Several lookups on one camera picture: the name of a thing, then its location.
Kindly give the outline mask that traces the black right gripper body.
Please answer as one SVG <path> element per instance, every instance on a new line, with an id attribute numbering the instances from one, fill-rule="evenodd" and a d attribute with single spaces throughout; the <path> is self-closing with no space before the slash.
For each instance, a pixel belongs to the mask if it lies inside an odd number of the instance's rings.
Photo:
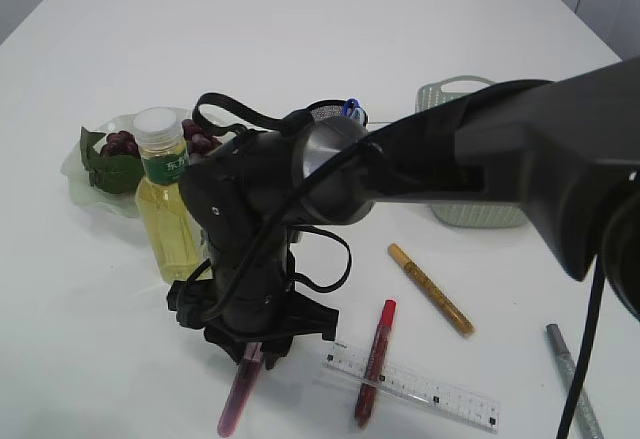
<path id="1" fill-rule="evenodd" d="M 217 328 L 239 342 L 263 343 L 292 336 L 319 334 L 336 337 L 339 311 L 319 304 L 295 290 L 295 259 L 289 244 L 269 244 L 252 269 L 240 281 L 220 315 L 204 320 L 231 284 L 244 256 L 241 249 L 222 252 L 209 248 L 212 277 L 192 283 L 175 281 L 167 295 L 168 309 L 186 328 Z"/>

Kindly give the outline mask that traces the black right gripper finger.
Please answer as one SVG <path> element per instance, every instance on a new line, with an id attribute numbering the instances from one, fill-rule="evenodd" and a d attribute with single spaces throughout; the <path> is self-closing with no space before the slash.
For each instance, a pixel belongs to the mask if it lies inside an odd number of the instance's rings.
<path id="1" fill-rule="evenodd" d="M 292 343 L 292 336 L 263 342 L 262 354 L 265 368 L 267 370 L 272 370 L 279 359 L 282 359 L 288 355 Z"/>
<path id="2" fill-rule="evenodd" d="M 217 328 L 205 328 L 204 339 L 222 349 L 234 363 L 239 363 L 244 356 L 246 343 L 239 342 Z"/>

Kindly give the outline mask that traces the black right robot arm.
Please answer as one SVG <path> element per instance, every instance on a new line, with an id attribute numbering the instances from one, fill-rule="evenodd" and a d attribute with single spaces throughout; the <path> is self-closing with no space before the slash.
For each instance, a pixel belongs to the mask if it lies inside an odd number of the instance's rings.
<path id="1" fill-rule="evenodd" d="M 599 261 L 639 312 L 637 59 L 559 82 L 494 84 L 373 132 L 337 100 L 281 119 L 221 93 L 199 104 L 237 117 L 232 139 L 179 180 L 213 276 L 175 282 L 167 303 L 234 360 L 252 342 L 274 363 L 296 336 L 334 339 L 338 313 L 296 291 L 306 277 L 290 246 L 377 202 L 515 205 L 571 278 Z"/>

